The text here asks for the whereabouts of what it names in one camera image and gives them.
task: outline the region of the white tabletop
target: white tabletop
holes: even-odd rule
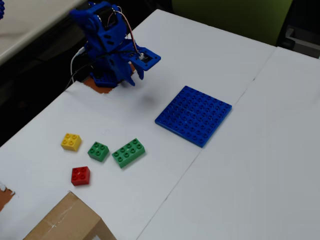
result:
[[[134,36],[162,56],[143,81],[134,76],[135,87],[107,95],[76,82],[0,148],[0,180],[16,192],[0,213],[2,238],[22,239],[71,190],[117,239],[137,239],[201,152],[156,117],[186,84],[234,105],[275,50],[159,10]],[[62,149],[65,133],[83,139],[78,152]],[[95,141],[113,153],[134,138],[146,154],[124,169],[112,156],[100,163],[87,154]],[[90,185],[74,187],[71,170],[82,166]]]
[[[320,61],[278,48],[138,240],[320,239]]]
[[[0,65],[68,15],[84,0],[4,0]]]

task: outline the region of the wire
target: wire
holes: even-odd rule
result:
[[[133,51],[116,51],[116,52],[109,52],[109,53],[103,54],[103,55],[101,55],[101,56],[98,56],[98,57],[97,57],[96,59],[94,59],[93,61],[91,61],[91,62],[83,65],[83,66],[80,67],[78,70],[76,70],[76,71],[71,75],[70,80],[69,80],[68,84],[66,85],[66,87],[65,87],[65,89],[64,89],[63,91],[67,90],[67,88],[69,87],[69,84],[71,83],[72,79],[74,78],[74,76],[75,76],[79,71],[81,71],[82,69],[84,69],[84,68],[87,67],[87,66],[90,66],[90,65],[94,64],[97,60],[99,60],[99,59],[101,59],[101,58],[104,58],[105,56],[109,56],[109,55],[111,55],[111,54],[122,54],[122,53],[132,53],[132,52],[133,52]]]
[[[110,16],[109,16],[109,18],[108,18],[108,22],[106,23],[106,26],[108,27],[109,26],[109,22],[110,22],[110,18],[111,18],[111,16],[112,16],[112,14],[114,14],[115,12],[113,11],[111,14],[110,14]]]
[[[126,21],[126,24],[127,24],[128,28],[129,28],[129,30],[130,30],[130,35],[131,35],[131,39],[132,39],[132,42],[133,42],[134,50],[135,50],[137,53],[139,53],[139,51],[138,51],[138,49],[137,49],[136,42],[135,42],[134,34],[132,33],[132,29],[131,29],[131,26],[130,26],[130,24],[129,24],[128,19],[126,18],[126,16],[125,16],[122,12],[120,12],[120,11],[114,11],[114,12],[121,14],[122,17],[124,18],[124,20]]]
[[[73,56],[73,58],[71,59],[71,63],[70,63],[70,73],[71,73],[71,76],[73,75],[72,65],[73,65],[73,62],[74,62],[75,58],[76,58],[77,56],[79,56],[80,54],[84,53],[84,52],[85,52],[85,47],[83,46],[82,48],[79,49],[79,51],[78,51],[78,52]],[[74,83],[75,80],[74,80],[74,77],[73,77],[73,76],[71,77],[71,79],[72,79],[72,83]]]

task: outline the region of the blue robot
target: blue robot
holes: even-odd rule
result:
[[[85,7],[72,10],[70,15],[87,38],[84,49],[93,62],[90,76],[99,87],[114,88],[122,80],[134,86],[131,64],[142,80],[144,71],[161,59],[136,44],[130,24],[117,5],[89,2]],[[126,39],[127,28],[131,39]]]
[[[0,20],[4,18],[5,15],[5,3],[0,0]]]

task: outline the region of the white cable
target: white cable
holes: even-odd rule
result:
[[[71,73],[71,76],[74,74],[73,71],[72,71],[72,64],[75,60],[75,58],[77,56],[79,56],[80,54],[84,53],[86,50],[85,50],[85,47],[83,46],[82,48],[79,49],[79,51],[73,56],[73,58],[71,59],[71,63],[70,63],[70,73]]]

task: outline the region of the lego baseplate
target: lego baseplate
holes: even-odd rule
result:
[[[202,148],[231,109],[231,105],[185,86],[155,123]]]

